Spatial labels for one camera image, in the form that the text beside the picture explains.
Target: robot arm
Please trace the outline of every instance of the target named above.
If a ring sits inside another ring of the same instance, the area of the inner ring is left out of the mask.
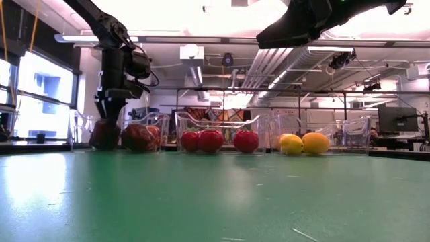
[[[138,99],[143,91],[149,92],[138,79],[151,75],[151,60],[131,41],[127,28],[116,18],[104,13],[91,0],[64,0],[91,27],[99,38],[96,48],[102,50],[100,86],[95,104],[101,118],[116,122],[126,99]],[[127,80],[125,73],[134,77]]]
[[[262,49],[304,46],[369,9],[385,5],[391,15],[405,4],[406,0],[291,0],[287,12],[258,34],[257,41]]]

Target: yellow fruit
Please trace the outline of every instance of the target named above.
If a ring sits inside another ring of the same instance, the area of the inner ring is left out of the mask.
[[[329,139],[320,133],[308,133],[302,138],[304,152],[318,155],[326,153],[330,147]]]
[[[287,155],[300,155],[303,150],[303,142],[299,136],[283,134],[279,140],[281,152]]]
[[[279,151],[281,150],[281,145],[280,145],[281,138],[285,135],[290,135],[290,134],[282,134],[281,136],[273,138],[273,147],[275,147]]]

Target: clear plastic bin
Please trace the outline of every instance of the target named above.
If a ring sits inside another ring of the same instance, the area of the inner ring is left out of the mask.
[[[370,146],[370,117],[331,123],[306,123],[289,114],[280,114],[270,120],[272,152],[280,152],[280,136],[295,134],[302,138],[309,132],[325,135],[330,142],[324,155],[368,155]]]
[[[139,120],[125,120],[121,145],[133,152],[165,150],[169,133],[170,116],[151,112]]]
[[[118,146],[121,125],[110,124],[107,120],[80,114],[76,110],[70,113],[71,149],[97,149],[110,151]]]
[[[215,154],[220,151],[264,154],[268,117],[244,122],[196,120],[188,112],[176,112],[178,151]]]

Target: green tabletop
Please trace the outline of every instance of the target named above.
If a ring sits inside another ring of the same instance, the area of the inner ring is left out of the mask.
[[[430,163],[0,156],[0,241],[430,241]]]

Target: ceiling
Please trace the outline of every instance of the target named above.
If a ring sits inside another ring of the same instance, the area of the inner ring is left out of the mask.
[[[36,1],[14,0],[30,13],[36,12]],[[232,0],[122,0],[122,5],[118,2],[108,3],[106,0],[93,0],[102,10],[114,15],[121,22],[124,22],[130,31],[143,33],[142,35],[185,35],[185,36],[247,36],[255,37],[265,26],[279,18],[286,10],[287,1],[280,0],[259,0],[252,1],[248,7],[231,7]],[[389,16],[381,9],[372,10],[371,13],[364,13],[352,19],[349,23],[333,28],[326,32],[324,38],[342,39],[430,39],[430,15],[427,10],[430,2],[427,0],[408,1],[413,2],[413,11],[410,15],[403,12]],[[202,6],[207,6],[207,13],[202,12]],[[63,34],[76,35],[88,30],[89,26],[81,19],[63,0],[41,0],[39,6],[40,19],[51,25]],[[175,19],[174,22],[166,22],[166,17]],[[399,21],[402,24],[393,24],[389,21]],[[386,26],[396,26],[396,28],[383,28],[377,25],[384,23]],[[358,26],[368,26],[367,29],[357,31]],[[180,65],[179,48],[183,44],[144,44],[143,48],[153,59],[153,67],[161,76],[161,85],[182,86],[184,77],[190,75],[189,68]],[[222,75],[232,73],[233,69],[240,71],[252,69],[254,58],[259,52],[258,46],[250,45],[225,45],[207,44],[203,45],[206,64],[202,67],[203,76]],[[395,48],[357,48],[359,62],[352,62],[348,68],[361,68],[362,65],[372,67],[369,71],[372,75],[386,73],[390,75],[403,73],[401,69],[373,67],[389,64],[394,67],[406,67],[409,62],[430,61],[430,50],[428,49],[395,49]],[[233,68],[221,68],[221,59],[224,53],[232,53],[234,57]],[[360,70],[340,70],[332,76],[327,74],[326,65],[331,59],[331,54],[327,58],[321,59],[315,69],[321,72],[303,71],[300,79],[288,79],[288,82],[303,81],[303,89],[331,88],[345,89],[355,85],[355,82],[362,82],[370,74]],[[261,87],[267,87],[276,76],[288,67],[287,58],[280,60],[279,66],[265,73],[273,77],[267,78]],[[239,86],[244,80],[238,80]],[[204,85],[229,86],[231,80],[228,78],[204,77]],[[159,95],[170,95],[172,92],[158,91]]]

